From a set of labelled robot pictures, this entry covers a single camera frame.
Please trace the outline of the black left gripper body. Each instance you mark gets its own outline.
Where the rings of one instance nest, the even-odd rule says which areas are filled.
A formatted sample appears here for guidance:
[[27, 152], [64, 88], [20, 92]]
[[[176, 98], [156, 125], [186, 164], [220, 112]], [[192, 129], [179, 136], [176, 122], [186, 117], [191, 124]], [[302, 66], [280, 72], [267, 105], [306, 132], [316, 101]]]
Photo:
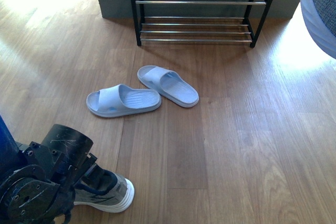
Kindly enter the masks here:
[[93, 141], [70, 127], [54, 124], [41, 143], [16, 142], [25, 164], [18, 171], [20, 188], [33, 190], [56, 186], [67, 190], [90, 167], [86, 162]]

